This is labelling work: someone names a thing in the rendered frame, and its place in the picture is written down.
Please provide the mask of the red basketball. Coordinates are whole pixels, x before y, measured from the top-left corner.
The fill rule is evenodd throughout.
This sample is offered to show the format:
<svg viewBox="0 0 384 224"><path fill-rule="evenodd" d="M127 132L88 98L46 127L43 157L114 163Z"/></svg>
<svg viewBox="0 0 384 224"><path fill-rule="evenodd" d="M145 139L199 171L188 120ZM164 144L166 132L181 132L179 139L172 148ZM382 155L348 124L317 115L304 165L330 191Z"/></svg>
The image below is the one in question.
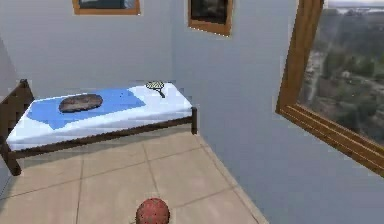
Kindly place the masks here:
<svg viewBox="0 0 384 224"><path fill-rule="evenodd" d="M135 224L169 224L170 210L160 198L143 201L136 210Z"/></svg>

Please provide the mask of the black tennis racket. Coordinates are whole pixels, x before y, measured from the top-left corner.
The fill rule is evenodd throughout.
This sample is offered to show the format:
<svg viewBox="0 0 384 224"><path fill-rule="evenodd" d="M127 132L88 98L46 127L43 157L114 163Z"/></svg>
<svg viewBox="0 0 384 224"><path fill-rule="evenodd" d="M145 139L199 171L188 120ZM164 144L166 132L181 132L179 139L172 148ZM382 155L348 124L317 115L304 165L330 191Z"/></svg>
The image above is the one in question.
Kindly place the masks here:
<svg viewBox="0 0 384 224"><path fill-rule="evenodd" d="M165 94L162 92L162 89L164 88L165 84L162 81L150 81L147 82L145 86L150 90L157 91L162 98L165 97Z"/></svg>

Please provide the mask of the blue blanket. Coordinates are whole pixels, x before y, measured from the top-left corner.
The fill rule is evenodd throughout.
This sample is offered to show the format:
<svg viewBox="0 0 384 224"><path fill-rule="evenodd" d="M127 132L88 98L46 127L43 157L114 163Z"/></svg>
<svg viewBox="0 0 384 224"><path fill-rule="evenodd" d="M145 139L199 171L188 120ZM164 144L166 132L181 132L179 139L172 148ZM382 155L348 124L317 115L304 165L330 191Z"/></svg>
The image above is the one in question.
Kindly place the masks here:
<svg viewBox="0 0 384 224"><path fill-rule="evenodd" d="M104 89L96 91L96 94L103 98L103 103L92 110L62 113L59 111L59 105L64 97L59 97L34 101L26 116L47 124L52 129L59 129L71 122L145 106L145 103L128 89Z"/></svg>

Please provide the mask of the brown wooden bed white mattress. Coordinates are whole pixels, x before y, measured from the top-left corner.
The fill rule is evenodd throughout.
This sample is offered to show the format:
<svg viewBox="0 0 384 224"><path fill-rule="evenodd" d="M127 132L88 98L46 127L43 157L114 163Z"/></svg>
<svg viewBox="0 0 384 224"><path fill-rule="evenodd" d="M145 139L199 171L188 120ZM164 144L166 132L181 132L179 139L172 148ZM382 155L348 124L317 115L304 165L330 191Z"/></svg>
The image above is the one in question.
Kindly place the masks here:
<svg viewBox="0 0 384 224"><path fill-rule="evenodd" d="M18 176L20 158L81 145L154 131L189 123L197 132L197 108L171 83L164 83L162 98L157 91L138 85L128 89L145 106L109 113L66 124L59 129L26 116L36 100L28 81L22 79L0 102L0 156L10 173Z"/></svg>

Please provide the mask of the wooden framed dark picture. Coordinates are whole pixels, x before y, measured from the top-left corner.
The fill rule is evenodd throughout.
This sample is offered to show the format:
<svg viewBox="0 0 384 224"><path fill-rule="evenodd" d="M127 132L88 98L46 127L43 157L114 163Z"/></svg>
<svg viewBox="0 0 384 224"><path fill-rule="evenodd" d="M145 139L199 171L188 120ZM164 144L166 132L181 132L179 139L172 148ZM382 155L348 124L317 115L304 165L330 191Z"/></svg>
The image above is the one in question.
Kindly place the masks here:
<svg viewBox="0 0 384 224"><path fill-rule="evenodd" d="M230 36L233 0L188 0L188 27Z"/></svg>

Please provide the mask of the dark brown pillow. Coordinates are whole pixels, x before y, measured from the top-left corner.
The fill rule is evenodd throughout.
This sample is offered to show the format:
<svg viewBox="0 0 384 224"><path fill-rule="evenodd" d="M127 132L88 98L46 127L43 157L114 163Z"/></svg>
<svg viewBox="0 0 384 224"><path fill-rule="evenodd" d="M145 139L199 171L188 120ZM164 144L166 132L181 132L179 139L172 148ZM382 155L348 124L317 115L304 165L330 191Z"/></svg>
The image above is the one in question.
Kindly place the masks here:
<svg viewBox="0 0 384 224"><path fill-rule="evenodd" d="M66 97L58 109L62 113L74 113L98 108L102 103L103 98L98 94L82 94Z"/></svg>

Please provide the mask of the wooden framed window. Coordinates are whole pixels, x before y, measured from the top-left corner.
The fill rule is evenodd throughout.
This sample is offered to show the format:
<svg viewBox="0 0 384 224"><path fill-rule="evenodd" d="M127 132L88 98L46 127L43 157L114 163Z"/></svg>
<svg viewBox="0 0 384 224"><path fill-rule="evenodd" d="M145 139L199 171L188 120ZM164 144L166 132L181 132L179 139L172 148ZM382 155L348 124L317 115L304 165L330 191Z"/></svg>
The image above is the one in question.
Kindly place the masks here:
<svg viewBox="0 0 384 224"><path fill-rule="evenodd" d="M384 0L298 0L276 112L384 178Z"/></svg>

